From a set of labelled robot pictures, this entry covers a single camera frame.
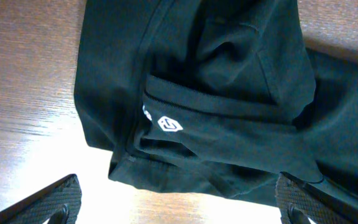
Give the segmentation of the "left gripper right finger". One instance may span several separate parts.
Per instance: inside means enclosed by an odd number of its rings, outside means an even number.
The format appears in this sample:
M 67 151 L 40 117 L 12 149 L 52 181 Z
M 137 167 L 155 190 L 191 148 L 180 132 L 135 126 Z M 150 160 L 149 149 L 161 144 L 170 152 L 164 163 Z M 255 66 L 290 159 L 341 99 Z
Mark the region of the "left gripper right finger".
M 329 179 L 307 183 L 282 172 L 275 198 L 282 224 L 358 224 L 358 196 Z

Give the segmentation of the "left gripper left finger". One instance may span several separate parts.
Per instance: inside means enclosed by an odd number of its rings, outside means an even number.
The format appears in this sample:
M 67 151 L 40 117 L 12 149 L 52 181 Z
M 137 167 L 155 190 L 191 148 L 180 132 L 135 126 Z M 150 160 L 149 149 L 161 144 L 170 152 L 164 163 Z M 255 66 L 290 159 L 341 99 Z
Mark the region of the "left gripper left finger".
M 0 211 L 0 224 L 75 224 L 81 198 L 77 175 L 69 174 Z

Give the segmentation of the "black t-shirt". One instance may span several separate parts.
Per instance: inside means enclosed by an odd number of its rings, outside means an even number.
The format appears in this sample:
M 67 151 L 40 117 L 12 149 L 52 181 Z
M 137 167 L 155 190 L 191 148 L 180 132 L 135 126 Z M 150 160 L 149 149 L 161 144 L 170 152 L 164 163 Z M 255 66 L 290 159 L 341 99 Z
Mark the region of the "black t-shirt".
M 273 205 L 284 172 L 358 209 L 358 64 L 296 1 L 90 0 L 74 99 L 113 181 Z

